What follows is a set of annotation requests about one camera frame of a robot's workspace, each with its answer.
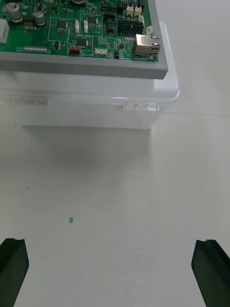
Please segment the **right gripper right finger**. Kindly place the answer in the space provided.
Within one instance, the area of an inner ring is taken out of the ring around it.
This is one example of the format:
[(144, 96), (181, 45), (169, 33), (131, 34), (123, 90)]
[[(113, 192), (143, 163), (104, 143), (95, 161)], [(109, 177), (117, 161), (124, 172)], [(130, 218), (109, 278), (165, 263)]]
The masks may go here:
[(207, 307), (230, 307), (230, 258), (215, 240), (197, 240), (191, 262)]

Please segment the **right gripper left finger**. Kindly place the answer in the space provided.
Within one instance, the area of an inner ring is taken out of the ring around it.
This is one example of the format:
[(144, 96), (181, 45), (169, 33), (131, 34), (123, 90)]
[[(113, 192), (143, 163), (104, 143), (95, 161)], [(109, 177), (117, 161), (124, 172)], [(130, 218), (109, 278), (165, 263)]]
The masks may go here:
[(29, 268), (25, 240), (5, 239), (0, 245), (0, 306), (14, 306)]

